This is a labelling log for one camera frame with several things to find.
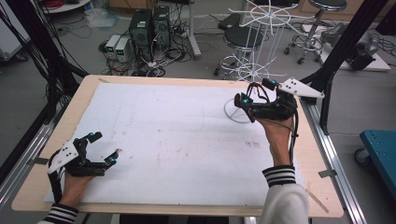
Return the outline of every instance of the gray floor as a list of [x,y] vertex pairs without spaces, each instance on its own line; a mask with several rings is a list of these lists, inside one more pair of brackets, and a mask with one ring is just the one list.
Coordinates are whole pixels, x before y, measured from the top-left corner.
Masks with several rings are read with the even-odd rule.
[[[199,1],[196,15],[219,14],[217,16],[222,19],[220,14],[228,13],[228,7],[240,6],[238,0],[228,2],[230,5],[224,6],[225,4],[221,1]],[[53,19],[55,22],[69,22],[77,21],[81,17],[83,17],[83,10],[77,9],[60,13]],[[207,22],[213,20],[211,17],[200,16],[195,21],[195,27],[198,28],[206,22],[204,28],[216,28],[216,22]],[[119,19],[115,27],[92,28],[91,30],[85,24],[85,21],[72,24],[73,34],[63,35],[61,40],[84,69],[91,74],[101,74],[106,69],[106,60],[97,49],[99,44],[108,40],[111,34],[125,32],[129,20]],[[220,30],[216,29],[201,30],[201,32],[209,31],[220,33]],[[286,46],[292,36],[293,32],[285,31],[279,46]],[[198,61],[174,63],[165,67],[165,77],[220,78],[213,76],[213,72],[217,62],[230,54],[227,52],[230,49],[223,43],[221,35],[198,35],[196,38],[202,51],[202,58]],[[306,57],[304,64],[296,63],[301,53],[301,50],[293,49],[290,55],[286,56],[283,54],[283,47],[279,47],[271,72],[302,78],[317,71],[319,64],[313,61],[312,55]],[[378,55],[386,63],[396,63],[395,57],[382,50],[378,52]],[[45,105],[46,82],[38,74],[32,61],[22,63],[18,60],[11,60],[0,67],[0,79],[0,142],[2,144],[0,162],[3,163]],[[393,97],[395,95],[394,67],[388,72],[339,70],[333,81],[329,132],[368,223],[396,223],[394,213],[396,203],[374,166],[360,168],[354,162],[353,154],[357,148],[363,147],[359,138],[359,133],[363,130],[394,130],[396,104],[393,103]],[[10,208],[12,199],[13,195],[0,211],[2,224],[36,223],[45,215],[45,213],[13,211]],[[83,219],[83,215],[79,216],[79,222]],[[109,223],[110,219],[110,214],[93,214],[88,223]],[[172,220],[173,223],[183,223],[185,218],[176,217]],[[240,219],[236,217],[233,222],[240,223]],[[344,215],[340,218],[314,218],[314,223],[349,223],[349,220]]]

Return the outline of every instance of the striped sleeve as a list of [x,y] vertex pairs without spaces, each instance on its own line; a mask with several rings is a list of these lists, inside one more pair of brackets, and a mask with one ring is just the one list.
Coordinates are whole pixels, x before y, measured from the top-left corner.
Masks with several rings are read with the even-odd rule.
[[78,210],[63,204],[54,203],[47,216],[37,224],[72,224],[76,221]]
[[271,188],[274,185],[295,184],[296,177],[294,166],[281,165],[263,170],[262,173],[267,180],[268,186]]

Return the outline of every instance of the white wire stand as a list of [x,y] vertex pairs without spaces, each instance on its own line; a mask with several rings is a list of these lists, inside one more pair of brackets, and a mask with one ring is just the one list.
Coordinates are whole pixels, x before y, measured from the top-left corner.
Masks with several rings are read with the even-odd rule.
[[[255,55],[254,51],[252,52],[243,52],[242,56],[233,55],[225,58],[225,60],[233,59],[236,63],[233,66],[222,66],[221,69],[226,70],[227,72],[235,72],[237,74],[236,81],[245,80],[248,82],[261,81],[264,77],[269,76],[285,76],[278,74],[270,74],[269,69],[271,63],[276,59],[276,50],[279,45],[280,38],[283,34],[285,25],[292,27],[289,22],[291,20],[291,15],[287,11],[288,9],[295,8],[294,7],[273,7],[271,5],[271,0],[269,1],[268,6],[257,6],[251,1],[247,2],[253,5],[253,9],[250,11],[236,11],[229,9],[232,13],[241,13],[250,15],[251,20],[241,24],[241,26],[249,26],[249,33],[247,36],[246,48],[248,47],[248,41],[250,39],[251,29],[257,29],[262,33],[262,43],[260,44],[260,49],[258,50],[258,55]],[[253,46],[256,45],[256,41],[258,40],[259,32],[257,32],[254,40]],[[262,49],[268,41],[265,41],[267,36],[273,36],[272,45],[270,50],[268,51],[268,55],[266,57],[265,64],[260,64],[259,60],[261,58]],[[240,123],[249,123],[250,120],[245,112],[233,105],[233,99],[227,101],[224,105],[224,112],[227,117],[235,122]]]

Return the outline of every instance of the cardboard box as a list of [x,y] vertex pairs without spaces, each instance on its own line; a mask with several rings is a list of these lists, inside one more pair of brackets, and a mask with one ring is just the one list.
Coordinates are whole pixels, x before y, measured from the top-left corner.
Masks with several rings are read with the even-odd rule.
[[156,0],[109,0],[108,4],[115,9],[135,9],[149,8],[154,9]]

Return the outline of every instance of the human hand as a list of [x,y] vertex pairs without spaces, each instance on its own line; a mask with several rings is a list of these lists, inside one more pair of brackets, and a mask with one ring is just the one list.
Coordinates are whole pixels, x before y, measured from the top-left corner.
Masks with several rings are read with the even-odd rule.
[[81,201],[85,188],[95,176],[72,176],[65,172],[64,195],[59,203],[69,207],[77,207]]
[[264,128],[270,143],[274,166],[290,165],[289,139],[292,120],[256,119]]

